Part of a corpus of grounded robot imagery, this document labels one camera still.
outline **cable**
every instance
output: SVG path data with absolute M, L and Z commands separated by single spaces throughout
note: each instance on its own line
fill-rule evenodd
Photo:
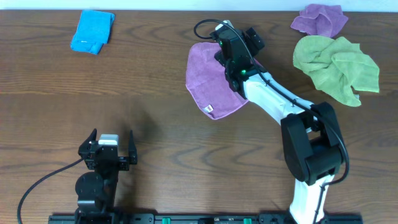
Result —
M 79 215 L 80 213 L 80 208 L 77 208 L 75 210 L 75 224 L 79 224 L 80 220 L 81 220 L 81 215 Z
M 47 179 L 47 178 L 49 178 L 49 177 L 51 177 L 51 176 L 53 176 L 53 175 L 55 175 L 55 174 L 58 174 L 59 172 L 62 172 L 62 171 L 64 171 L 64 170 L 66 170 L 66 169 L 69 169 L 69 168 L 73 167 L 74 165 L 78 164 L 79 162 L 81 162 L 81 161 L 83 161 L 83 160 L 85 160 L 85 158 L 81 158 L 81 159 L 77 160 L 76 162 L 67 165 L 66 167 L 63 167 L 63 168 L 61 168 L 61 169 L 59 169 L 59 170 L 56 170 L 56 171 L 54 171 L 54 172 L 52 172 L 52 173 L 50 173 L 50 174 L 47 174 L 47 175 L 45 175 L 43 178 L 41 178 L 40 180 L 38 180 L 36 183 L 34 183 L 32 186 L 30 186 L 29 189 L 27 189 L 27 191 L 25 192 L 24 196 L 22 196 L 22 198 L 21 198 L 21 200 L 19 201 L 19 204 L 18 204 L 18 210 L 17 210 L 18 224 L 22 224 L 22 218 L 21 218 L 22 204 L 24 203 L 24 200 L 25 200 L 25 198 L 27 197 L 27 195 L 28 195 L 36 186 L 38 186 L 38 185 L 39 185 L 41 182 L 43 182 L 45 179 Z
M 202 21 L 198 22 L 198 23 L 194 26 L 194 28 L 193 28 L 193 33 L 194 33 L 197 37 L 199 37 L 199 38 L 201 38 L 201 39 L 206 39 L 206 40 L 207 40 L 207 39 L 211 39 L 211 37 L 202 37 L 202 36 L 200 36 L 200 35 L 197 33 L 197 28 L 198 28 L 198 26 L 199 26 L 200 24 L 203 24 L 203 23 L 206 23 L 206 22 L 215 22 L 215 23 L 218 23 L 218 24 L 223 24 L 224 26 L 228 27 L 231 31 L 233 31 L 233 32 L 236 34 L 236 36 L 238 36 L 238 38 L 240 39 L 240 41 L 243 43 L 244 47 L 246 48 L 247 52 L 249 53 L 250 60 L 251 60 L 251 62 L 253 63 L 254 68 L 256 69 L 257 73 L 260 75 L 261 79 L 262 79 L 267 85 L 269 85 L 273 90 L 275 90 L 275 91 L 276 91 L 277 93 L 279 93 L 281 96 L 283 96 L 284 98 L 286 98 L 287 100 L 289 100 L 293 105 L 298 106 L 299 108 L 301 108 L 301 109 L 303 109 L 304 111 L 308 112 L 310 115 L 316 117 L 316 118 L 317 118 L 320 122 L 322 122 L 325 126 L 328 126 L 328 127 L 330 128 L 330 130 L 332 131 L 332 133 L 336 136 L 337 140 L 339 141 L 339 144 L 340 144 L 340 146 L 341 146 L 340 149 L 341 149 L 341 152 L 342 152 L 342 154 L 343 154 L 343 159 L 344 159 L 344 161 L 345 161 L 345 171 L 344 171 L 343 175 L 342 175 L 339 179 L 333 180 L 333 181 L 331 181 L 331 182 L 327 182 L 327 183 L 322 184 L 322 186 L 321 186 L 321 192 L 320 192 L 320 198 L 319 198 L 319 200 L 318 200 L 318 206 L 317 206 L 317 209 L 315 210 L 315 217 L 314 217 L 314 221 L 313 221 L 314 223 L 316 223 L 317 216 L 318 216 L 318 213 L 319 213 L 319 209 L 320 209 L 320 206 L 321 206 L 321 203 L 322 203 L 322 197 L 323 197 L 323 192 L 325 191 L 325 187 L 326 187 L 327 185 L 338 184 L 338 183 L 342 182 L 343 180 L 345 180 L 345 178 L 347 178 L 347 176 L 348 176 L 348 172 L 349 172 L 349 157 L 348 157 L 347 149 L 346 149 L 346 147 L 345 147 L 345 145 L 344 145 L 344 143 L 343 143 L 343 140 L 341 140 L 340 136 L 337 134 L 337 132 L 335 131 L 334 127 L 331 125 L 331 123 L 330 123 L 326 118 L 324 118 L 324 117 L 320 116 L 319 114 L 317 114 L 316 112 L 314 112 L 314 111 L 312 111 L 312 110 L 306 108 L 305 106 L 301 105 L 300 103 L 297 103 L 296 100 L 291 99 L 291 98 L 288 97 L 284 92 L 282 92 L 282 91 L 280 91 L 278 88 L 276 88 L 276 87 L 271 83 L 270 80 L 267 80 L 267 79 L 264 78 L 264 76 L 262 75 L 262 72 L 260 71 L 260 69 L 259 69 L 259 67 L 258 67 L 258 65 L 257 65 L 257 63 L 256 63 L 256 61 L 254 60 L 253 56 L 251 55 L 250 50 L 248 49 L 248 47 L 247 47 L 245 41 L 244 41 L 244 40 L 242 39 L 242 37 L 236 32 L 236 30 L 235 30 L 234 27 L 230 26 L 229 24 L 227 24 L 227 23 L 225 23 L 225 22 L 223 22 L 223 21 L 219 21 L 219 20 L 217 20 L 217 19 L 205 19 L 205 20 L 202 20 Z

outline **blue towel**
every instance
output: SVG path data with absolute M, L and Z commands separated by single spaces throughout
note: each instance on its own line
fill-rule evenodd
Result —
M 113 21 L 112 13 L 83 10 L 70 48 L 79 52 L 98 54 L 102 45 L 108 43 Z

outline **towel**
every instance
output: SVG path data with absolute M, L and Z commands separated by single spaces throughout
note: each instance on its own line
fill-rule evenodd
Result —
M 341 6 L 309 4 L 300 11 L 300 15 L 294 19 L 290 27 L 308 35 L 334 37 L 347 20 L 348 17 L 343 15 Z
M 108 43 L 113 21 L 112 13 L 83 10 L 70 48 L 79 52 L 98 54 L 102 45 Z
M 293 65 L 311 77 L 315 88 L 348 106 L 360 106 L 358 91 L 379 92 L 379 67 L 359 44 L 344 37 L 303 37 L 293 53 Z
M 214 58 L 219 50 L 217 43 L 194 44 L 187 63 L 187 89 L 211 119 L 224 118 L 248 102 L 229 88 L 225 68 Z

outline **white label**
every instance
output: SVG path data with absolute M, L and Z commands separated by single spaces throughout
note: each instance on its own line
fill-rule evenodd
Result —
M 211 105 L 208 105 L 208 106 L 205 107 L 203 110 L 204 110 L 206 113 L 210 113 L 210 112 L 212 112 L 214 109 L 213 109 L 213 107 L 212 107 Z

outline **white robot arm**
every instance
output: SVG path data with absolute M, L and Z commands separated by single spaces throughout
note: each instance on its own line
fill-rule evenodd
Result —
M 233 27 L 230 21 L 224 23 Z M 248 51 L 243 49 L 242 40 L 246 41 L 252 56 L 264 47 L 264 43 L 252 28 L 246 31 L 247 35 L 240 30 L 235 31 L 241 35 L 241 40 L 223 24 L 218 25 L 216 31 L 210 34 L 221 45 L 221 51 L 215 55 L 215 59 L 226 67 L 225 75 L 231 89 L 259 105 L 282 127 L 285 161 L 296 177 L 294 199 L 289 208 L 291 216 L 299 224 L 312 224 L 314 219 L 319 222 L 325 215 L 323 204 L 328 188 L 325 184 L 333 180 L 343 159 L 338 143 L 327 135 L 327 128 L 291 101 L 328 116 L 335 121 L 334 128 L 338 128 L 333 108 L 327 103 L 314 105 L 299 98 L 278 84 L 264 68 L 261 74 L 258 73 L 258 69 L 253 69 L 252 62 L 245 55 Z M 318 126 L 322 126 L 320 131 L 323 135 L 310 141 L 307 133 L 319 131 Z

